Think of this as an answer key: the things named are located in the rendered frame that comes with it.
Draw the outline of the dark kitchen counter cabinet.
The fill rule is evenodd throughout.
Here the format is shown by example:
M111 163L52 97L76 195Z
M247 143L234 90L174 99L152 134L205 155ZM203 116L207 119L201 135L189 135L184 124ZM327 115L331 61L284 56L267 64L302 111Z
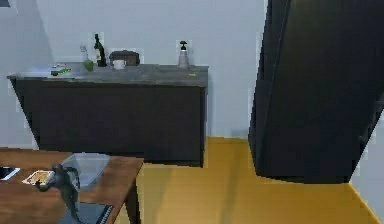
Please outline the dark kitchen counter cabinet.
M202 166L207 67L67 68L37 66L7 77L39 149Z

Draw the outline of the clear glass tray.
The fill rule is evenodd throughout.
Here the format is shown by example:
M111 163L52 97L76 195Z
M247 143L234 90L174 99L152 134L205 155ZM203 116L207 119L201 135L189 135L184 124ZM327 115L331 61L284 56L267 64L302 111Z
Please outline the clear glass tray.
M78 171L79 192L91 191L99 182L110 161L110 156L100 153L74 153L61 162L64 167L73 167Z

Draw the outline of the grey soap dispenser bottle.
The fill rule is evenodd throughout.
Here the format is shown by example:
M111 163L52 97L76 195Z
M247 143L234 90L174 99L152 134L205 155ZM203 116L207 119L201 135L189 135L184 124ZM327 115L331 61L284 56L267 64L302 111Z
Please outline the grey soap dispenser bottle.
M179 54L179 61L178 61L178 67L179 68L187 68L189 66L189 58L188 58L188 52L187 52L187 42L182 40L180 42L181 48L180 48L180 54Z

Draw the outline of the brown wooden table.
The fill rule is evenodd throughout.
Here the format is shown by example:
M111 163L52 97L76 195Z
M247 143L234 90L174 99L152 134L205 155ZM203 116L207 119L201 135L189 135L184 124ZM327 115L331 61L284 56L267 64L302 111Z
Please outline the brown wooden table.
M69 156L68 152L0 148L0 166L20 169L9 180L0 180L0 224L57 224L65 213L59 191L42 193L23 180ZM111 205L105 224L114 224L122 207L130 224L141 224L136 178L142 165L141 158L112 156L93 190L81 192L79 199Z

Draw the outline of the black laptop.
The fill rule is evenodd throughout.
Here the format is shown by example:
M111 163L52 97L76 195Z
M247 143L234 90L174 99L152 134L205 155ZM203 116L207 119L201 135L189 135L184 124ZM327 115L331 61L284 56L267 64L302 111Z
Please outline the black laptop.
M77 219L71 215L69 210L66 210L57 224L106 224L112 209L112 205L81 202Z

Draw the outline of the dark wine bottle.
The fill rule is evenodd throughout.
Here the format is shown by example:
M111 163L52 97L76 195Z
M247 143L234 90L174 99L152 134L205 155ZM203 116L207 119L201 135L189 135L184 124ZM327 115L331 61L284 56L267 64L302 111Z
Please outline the dark wine bottle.
M95 53L96 53L96 61L99 67L106 67L106 58L104 47L99 40L99 35L95 34L95 45L94 45Z

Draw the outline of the white cell phone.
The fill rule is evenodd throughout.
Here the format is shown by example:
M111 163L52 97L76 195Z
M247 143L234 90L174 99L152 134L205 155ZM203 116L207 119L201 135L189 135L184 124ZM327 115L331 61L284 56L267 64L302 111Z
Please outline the white cell phone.
M12 178L20 169L18 167L2 167L0 166L0 181L6 181Z

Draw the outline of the black fridge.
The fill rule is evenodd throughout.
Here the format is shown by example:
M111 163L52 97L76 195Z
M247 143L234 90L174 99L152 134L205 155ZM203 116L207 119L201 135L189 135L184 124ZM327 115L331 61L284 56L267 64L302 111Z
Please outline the black fridge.
M268 0L248 142L257 175L350 181L384 110L384 0Z

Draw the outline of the green sponge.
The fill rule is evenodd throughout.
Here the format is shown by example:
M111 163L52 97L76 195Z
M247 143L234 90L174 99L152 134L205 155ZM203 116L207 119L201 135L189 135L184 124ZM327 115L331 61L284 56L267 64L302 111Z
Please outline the green sponge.
M52 70L51 71L51 76L58 76L58 75L61 75L61 74L65 74L65 73L68 73L68 72L71 72L72 69L71 68L62 68L60 70Z

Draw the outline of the dark grey figurine statue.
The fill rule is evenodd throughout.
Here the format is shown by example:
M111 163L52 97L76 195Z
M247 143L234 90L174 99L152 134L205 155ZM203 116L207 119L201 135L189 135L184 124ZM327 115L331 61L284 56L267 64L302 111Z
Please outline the dark grey figurine statue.
M56 188L60 191L61 198L68 208L71 217L77 224L85 224L78 216L78 208L76 202L78 201L78 188L80 187L79 174L76 168L64 167L62 164L53 164L52 171L54 172L53 177L44 185L37 180L35 187L40 192L46 192L50 188ZM69 175L69 172L75 174L77 186L74 186Z

